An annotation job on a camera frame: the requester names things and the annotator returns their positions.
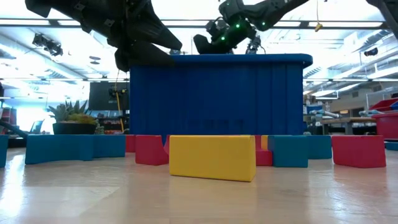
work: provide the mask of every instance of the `red foam block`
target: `red foam block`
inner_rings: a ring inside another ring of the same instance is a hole
[[[136,136],[133,134],[126,135],[126,152],[136,152]]]
[[[257,166],[272,166],[272,152],[264,150],[256,150]]]
[[[170,135],[167,135],[166,143],[164,144],[164,151],[167,153],[167,155],[170,154]]]
[[[254,139],[256,140],[256,151],[262,151],[261,149],[261,136],[255,135]]]
[[[136,136],[136,163],[159,166],[169,163],[162,136]]]
[[[382,136],[332,136],[333,162],[358,168],[386,166]]]

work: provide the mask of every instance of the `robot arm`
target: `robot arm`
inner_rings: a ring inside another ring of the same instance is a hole
[[[47,17],[51,8],[95,30],[117,48],[117,67],[132,64],[168,65],[171,57],[153,44],[180,50],[181,42],[156,16],[150,0],[25,0],[28,10]]]
[[[243,0],[226,0],[219,11],[227,27],[219,29],[218,21],[208,32],[211,42],[202,35],[193,40],[199,54],[225,54],[246,38],[254,40],[256,30],[266,31],[274,26],[286,13],[308,2],[308,0],[265,0],[255,5],[245,5]],[[398,37],[398,0],[367,0],[384,16],[393,33]]]

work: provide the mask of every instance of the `potted plant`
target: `potted plant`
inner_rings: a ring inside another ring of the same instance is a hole
[[[56,123],[53,124],[54,134],[94,134],[96,129],[95,119],[87,115],[85,112],[87,101],[80,106],[80,102],[76,101],[60,104],[57,108],[49,106],[49,110],[53,113]]]

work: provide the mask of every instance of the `plant pot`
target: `plant pot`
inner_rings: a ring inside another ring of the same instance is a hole
[[[52,125],[54,134],[94,134],[95,124],[55,123]]]

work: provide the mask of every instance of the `ceiling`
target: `ceiling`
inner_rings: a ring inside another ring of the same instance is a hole
[[[87,34],[80,28],[74,27],[46,27],[22,26],[21,19],[44,19],[25,7],[24,0],[1,0],[0,8],[0,52],[8,57],[0,57],[0,78],[6,88],[25,90],[10,92],[13,96],[57,95],[55,101],[64,98],[88,97],[87,82],[80,82],[78,78],[128,78],[128,74],[119,72],[114,64],[115,48],[106,43],[106,39],[96,32]],[[258,0],[246,0],[246,4],[254,4]],[[216,19],[218,0],[152,0],[155,12],[162,20],[196,20],[186,21],[190,24],[203,24],[203,21]],[[339,75],[343,78],[362,78],[372,69],[387,69],[395,65],[397,57],[394,52],[396,39],[388,31],[363,30],[357,21],[383,21],[380,12],[366,3],[365,0],[311,0],[303,6],[289,12],[282,19],[284,21],[316,21],[317,5],[319,20],[323,23],[334,21],[341,29],[271,29],[260,33],[262,46],[267,54],[305,53],[314,58],[314,64],[304,71],[305,78],[333,78]],[[48,19],[70,20],[67,16],[52,10]],[[356,29],[344,29],[346,26]],[[197,54],[192,37],[196,34],[208,36],[205,29],[178,28],[170,30],[183,43],[182,50],[187,54]],[[64,55],[51,57],[48,52],[38,49],[32,44],[35,34],[61,43]],[[236,54],[244,54],[248,40],[238,45]],[[362,57],[365,50],[378,46],[380,53],[377,57]],[[93,65],[90,56],[98,57],[98,65]],[[32,80],[13,80],[10,78],[31,78]],[[328,81],[305,82],[305,90],[317,92],[328,88]],[[340,85],[351,85],[350,82],[340,82]]]

